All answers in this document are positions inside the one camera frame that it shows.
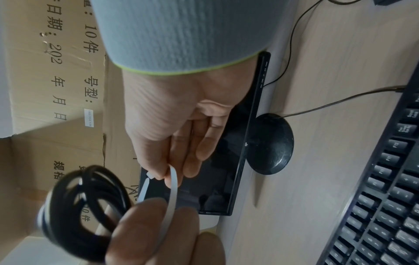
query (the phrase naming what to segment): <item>sleeve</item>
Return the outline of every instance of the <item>sleeve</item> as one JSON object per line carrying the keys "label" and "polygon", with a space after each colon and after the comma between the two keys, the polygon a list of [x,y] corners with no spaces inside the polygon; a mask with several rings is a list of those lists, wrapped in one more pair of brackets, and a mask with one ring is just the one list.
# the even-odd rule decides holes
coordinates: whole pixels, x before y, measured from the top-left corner
{"label": "sleeve", "polygon": [[149,75],[232,65],[269,45],[293,0],[91,0],[110,59]]}

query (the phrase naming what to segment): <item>wooden desk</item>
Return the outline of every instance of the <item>wooden desk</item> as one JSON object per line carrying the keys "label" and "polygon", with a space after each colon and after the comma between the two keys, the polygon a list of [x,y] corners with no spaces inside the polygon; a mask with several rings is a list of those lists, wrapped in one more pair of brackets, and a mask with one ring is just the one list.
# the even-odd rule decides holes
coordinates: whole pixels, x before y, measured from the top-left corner
{"label": "wooden desk", "polygon": [[[297,17],[314,2],[300,1]],[[271,112],[299,112],[406,84],[419,61],[419,2],[324,1],[302,21],[294,44]],[[250,187],[240,187],[246,193],[238,197],[236,216],[220,219],[227,263],[314,265],[399,97],[369,95],[288,118],[295,136],[289,165],[274,176],[253,174]]]}

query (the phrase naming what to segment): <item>keyboard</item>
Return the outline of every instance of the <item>keyboard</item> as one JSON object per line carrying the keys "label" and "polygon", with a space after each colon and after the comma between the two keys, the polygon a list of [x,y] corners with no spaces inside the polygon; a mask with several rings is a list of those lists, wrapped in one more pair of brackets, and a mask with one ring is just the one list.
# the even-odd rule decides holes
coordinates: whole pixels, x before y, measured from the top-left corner
{"label": "keyboard", "polygon": [[419,66],[317,265],[419,265]]}

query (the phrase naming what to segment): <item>monitor screen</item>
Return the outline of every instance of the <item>monitor screen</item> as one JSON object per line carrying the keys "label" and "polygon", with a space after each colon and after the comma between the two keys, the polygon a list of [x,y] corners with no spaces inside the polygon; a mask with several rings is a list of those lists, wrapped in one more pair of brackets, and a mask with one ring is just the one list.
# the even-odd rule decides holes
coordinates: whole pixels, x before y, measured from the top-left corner
{"label": "monitor screen", "polygon": [[[199,214],[231,215],[246,161],[246,140],[256,118],[270,53],[261,52],[251,88],[235,106],[220,141],[209,159],[202,163],[198,175],[183,178],[178,189],[176,207],[193,207]],[[141,169],[140,190],[147,178]],[[162,197],[168,201],[170,189],[164,181],[151,179],[145,198]]]}

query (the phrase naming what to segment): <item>white cable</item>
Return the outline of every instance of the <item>white cable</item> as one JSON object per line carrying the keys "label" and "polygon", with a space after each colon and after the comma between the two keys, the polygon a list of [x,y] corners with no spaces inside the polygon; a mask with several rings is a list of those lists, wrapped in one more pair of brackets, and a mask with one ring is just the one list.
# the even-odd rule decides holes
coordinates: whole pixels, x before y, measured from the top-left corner
{"label": "white cable", "polygon": [[[156,244],[156,250],[164,240],[167,230],[169,230],[170,223],[173,219],[173,214],[175,213],[176,208],[176,198],[178,196],[178,175],[176,174],[176,169],[169,165],[170,167],[170,178],[172,180],[172,183],[170,185],[170,197],[169,197],[169,203],[167,205],[167,210],[165,217],[163,218],[163,221],[161,222],[160,232],[158,234],[157,238],[157,244]],[[153,176],[149,173],[147,173],[147,177],[143,187],[141,188],[141,191],[138,195],[137,203],[141,203],[145,199],[145,194],[147,193],[147,188],[150,182],[150,179],[153,179]]]}

